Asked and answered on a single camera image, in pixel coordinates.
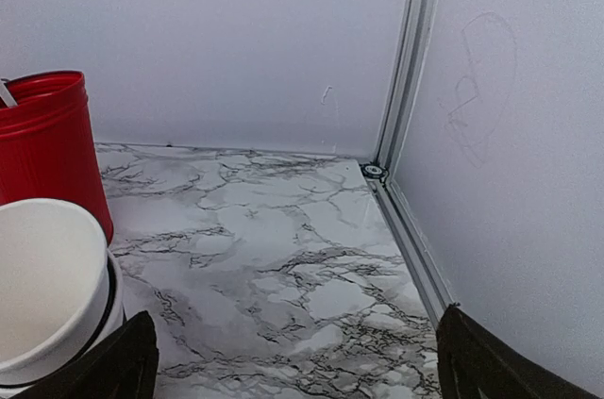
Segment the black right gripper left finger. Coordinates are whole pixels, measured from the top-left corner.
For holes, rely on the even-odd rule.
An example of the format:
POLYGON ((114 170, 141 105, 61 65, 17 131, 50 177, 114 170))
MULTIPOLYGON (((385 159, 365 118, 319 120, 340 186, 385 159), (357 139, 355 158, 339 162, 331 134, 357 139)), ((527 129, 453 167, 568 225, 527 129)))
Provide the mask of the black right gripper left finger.
POLYGON ((159 349, 155 324, 141 311, 79 360, 18 393, 26 399, 154 397, 159 349))

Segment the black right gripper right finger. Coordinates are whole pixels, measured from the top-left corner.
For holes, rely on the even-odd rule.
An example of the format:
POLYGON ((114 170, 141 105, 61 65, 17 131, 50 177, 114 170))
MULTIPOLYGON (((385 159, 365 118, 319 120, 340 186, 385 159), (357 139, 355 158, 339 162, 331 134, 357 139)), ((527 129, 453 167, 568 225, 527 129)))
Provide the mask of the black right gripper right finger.
POLYGON ((446 308, 436 330, 443 398, 593 398, 515 352, 465 314, 446 308))

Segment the black paper coffee cup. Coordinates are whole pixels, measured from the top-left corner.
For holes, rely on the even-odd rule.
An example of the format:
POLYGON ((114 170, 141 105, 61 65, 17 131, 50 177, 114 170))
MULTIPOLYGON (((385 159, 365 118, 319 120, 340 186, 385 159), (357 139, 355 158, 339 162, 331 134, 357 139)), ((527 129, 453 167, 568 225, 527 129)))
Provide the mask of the black paper coffee cup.
POLYGON ((126 315, 120 267, 85 208, 35 198, 1 207, 1 392, 79 360, 126 315))

